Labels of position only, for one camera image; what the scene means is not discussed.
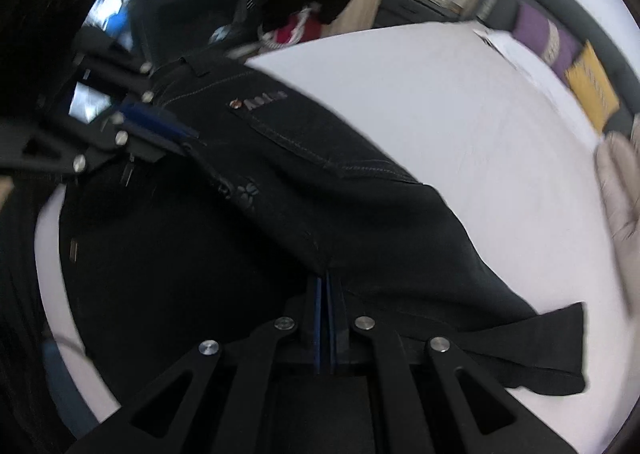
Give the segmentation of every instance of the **metal screw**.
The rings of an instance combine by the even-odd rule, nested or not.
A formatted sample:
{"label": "metal screw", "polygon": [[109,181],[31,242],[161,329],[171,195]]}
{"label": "metal screw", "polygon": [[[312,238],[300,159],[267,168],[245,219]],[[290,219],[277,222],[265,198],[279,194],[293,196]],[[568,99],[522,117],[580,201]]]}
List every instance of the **metal screw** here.
{"label": "metal screw", "polygon": [[116,132],[116,145],[118,147],[123,147],[129,141],[129,134],[127,134],[126,130],[118,130]]}
{"label": "metal screw", "polygon": [[111,114],[111,123],[114,125],[122,125],[124,123],[124,114],[120,111]]}
{"label": "metal screw", "polygon": [[80,172],[83,172],[84,169],[86,169],[86,158],[84,155],[78,154],[74,158],[74,172],[79,174]]}
{"label": "metal screw", "polygon": [[431,346],[432,350],[437,351],[439,353],[444,353],[446,351],[449,351],[449,348],[451,347],[450,342],[444,337],[434,337],[429,342],[429,345]]}
{"label": "metal screw", "polygon": [[215,340],[205,340],[198,346],[198,351],[206,357],[210,357],[220,351],[220,344]]}
{"label": "metal screw", "polygon": [[376,321],[373,320],[371,317],[366,317],[363,315],[362,317],[356,318],[355,325],[356,325],[356,328],[358,329],[362,329],[363,331],[369,331],[370,329],[373,329],[373,326],[376,325]]}
{"label": "metal screw", "polygon": [[296,321],[291,317],[280,317],[276,319],[276,322],[274,322],[273,325],[280,331],[289,331],[296,325]]}

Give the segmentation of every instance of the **nightstand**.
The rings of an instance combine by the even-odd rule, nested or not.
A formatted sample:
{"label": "nightstand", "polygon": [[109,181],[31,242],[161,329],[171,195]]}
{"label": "nightstand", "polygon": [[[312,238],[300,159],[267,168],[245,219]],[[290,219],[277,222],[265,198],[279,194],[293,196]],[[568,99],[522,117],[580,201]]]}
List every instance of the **nightstand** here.
{"label": "nightstand", "polygon": [[373,28],[421,22],[457,22],[460,14],[430,0],[382,0]]}

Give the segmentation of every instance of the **headboard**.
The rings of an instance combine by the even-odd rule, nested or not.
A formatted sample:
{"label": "headboard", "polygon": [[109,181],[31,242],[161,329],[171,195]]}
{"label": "headboard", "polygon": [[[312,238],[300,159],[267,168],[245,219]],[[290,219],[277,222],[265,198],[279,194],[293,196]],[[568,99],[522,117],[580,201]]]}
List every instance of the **headboard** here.
{"label": "headboard", "polygon": [[579,42],[591,42],[620,98],[621,108],[611,117],[605,130],[629,134],[633,114],[640,113],[640,81],[618,47],[575,0],[474,0],[463,12],[462,20],[475,18],[489,28],[512,31],[520,2],[542,11]]}

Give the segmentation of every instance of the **bed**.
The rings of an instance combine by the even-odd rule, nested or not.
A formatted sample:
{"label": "bed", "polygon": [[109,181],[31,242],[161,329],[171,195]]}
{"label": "bed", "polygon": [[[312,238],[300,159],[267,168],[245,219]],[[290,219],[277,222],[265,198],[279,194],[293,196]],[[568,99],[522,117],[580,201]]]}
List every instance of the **bed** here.
{"label": "bed", "polygon": [[[474,0],[465,22],[330,37],[248,65],[333,109],[436,187],[484,261],[538,312],[585,303],[587,390],[513,394],[580,454],[603,452],[616,434],[610,452],[625,452],[616,445],[634,427],[639,348],[594,171],[598,137],[580,137],[558,106],[478,35],[483,28],[511,30],[518,1],[593,43],[623,103],[607,130],[629,132],[640,112],[640,82],[573,0]],[[38,220],[38,281],[53,335],[72,342],[59,344],[65,365],[101,421],[118,402],[81,354],[58,250],[48,246],[57,241],[63,198],[60,187]]]}

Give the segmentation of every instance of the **drawer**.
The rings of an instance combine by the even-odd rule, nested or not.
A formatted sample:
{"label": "drawer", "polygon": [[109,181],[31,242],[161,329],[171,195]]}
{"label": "drawer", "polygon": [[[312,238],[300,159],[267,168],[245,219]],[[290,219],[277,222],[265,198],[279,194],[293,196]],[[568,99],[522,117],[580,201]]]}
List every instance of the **drawer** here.
{"label": "drawer", "polygon": [[377,28],[388,28],[390,26],[402,26],[403,24],[411,24],[410,20],[406,18],[402,18],[401,16],[396,15],[392,11],[388,11],[386,9],[379,9],[378,14],[376,15],[376,19],[373,21],[374,27]]}
{"label": "drawer", "polygon": [[382,0],[380,9],[391,10],[409,23],[447,21],[443,14],[415,0]]}

